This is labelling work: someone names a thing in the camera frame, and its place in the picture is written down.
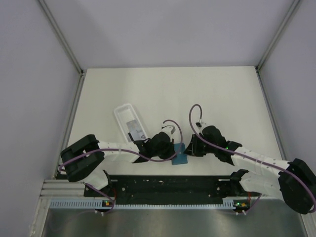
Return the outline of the blue leather card holder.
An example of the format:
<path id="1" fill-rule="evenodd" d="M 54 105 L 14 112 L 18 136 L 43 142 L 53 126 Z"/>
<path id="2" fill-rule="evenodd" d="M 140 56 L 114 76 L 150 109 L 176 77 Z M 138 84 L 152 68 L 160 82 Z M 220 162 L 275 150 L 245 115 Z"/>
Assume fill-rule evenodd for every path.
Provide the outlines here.
<path id="1" fill-rule="evenodd" d="M 177 156 L 175 156 L 171 162 L 172 165 L 182 165 L 182 164 L 187 164 L 188 159 L 187 155 L 184 154 L 185 151 L 185 144 L 184 143 L 177 143 L 174 144 L 174 150 L 177 153 Z"/>

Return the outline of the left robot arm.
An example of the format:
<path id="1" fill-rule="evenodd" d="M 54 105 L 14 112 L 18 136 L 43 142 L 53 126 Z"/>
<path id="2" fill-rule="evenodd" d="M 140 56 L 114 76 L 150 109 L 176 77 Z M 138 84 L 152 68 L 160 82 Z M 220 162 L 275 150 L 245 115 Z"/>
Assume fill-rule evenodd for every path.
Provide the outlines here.
<path id="1" fill-rule="evenodd" d="M 106 196 L 111 192 L 112 184 L 105 162 L 164 162 L 175 157 L 174 139 L 165 132 L 129 143 L 102 142 L 89 134 L 61 152 L 59 170 L 66 172 L 69 182 L 84 182 Z"/>

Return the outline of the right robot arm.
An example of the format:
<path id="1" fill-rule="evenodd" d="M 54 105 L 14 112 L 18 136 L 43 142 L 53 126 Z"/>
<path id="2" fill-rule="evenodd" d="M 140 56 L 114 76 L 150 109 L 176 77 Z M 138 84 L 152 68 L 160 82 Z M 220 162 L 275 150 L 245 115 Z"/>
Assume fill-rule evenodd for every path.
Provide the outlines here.
<path id="1" fill-rule="evenodd" d="M 260 155 L 240 143 L 226 140 L 212 125 L 201 127 L 199 134 L 193 134 L 184 153 L 193 157 L 213 154 L 219 161 L 236 168 L 220 191 L 223 195 L 255 192 L 280 199 L 300 214 L 316 210 L 316 176 L 298 158 L 286 161 Z"/>

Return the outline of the white plastic basket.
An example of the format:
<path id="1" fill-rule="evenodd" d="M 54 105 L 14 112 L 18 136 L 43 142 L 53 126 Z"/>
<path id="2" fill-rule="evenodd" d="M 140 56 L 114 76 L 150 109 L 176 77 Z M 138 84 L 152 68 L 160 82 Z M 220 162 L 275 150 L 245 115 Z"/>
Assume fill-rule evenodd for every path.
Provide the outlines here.
<path id="1" fill-rule="evenodd" d="M 115 118 L 118 122 L 118 125 L 119 125 L 121 132 L 123 133 L 124 138 L 127 141 L 127 143 L 132 142 L 132 140 L 128 136 L 128 128 L 127 128 L 126 124 L 127 124 L 127 122 L 132 121 L 134 119 L 139 122 L 141 128 L 143 129 L 145 135 L 147 136 L 147 134 L 143 128 L 143 125 L 141 124 L 140 119 L 137 116 L 137 113 L 135 112 L 135 110 L 131 104 L 124 104 L 122 106 L 115 108 L 114 115 L 115 115 Z"/>

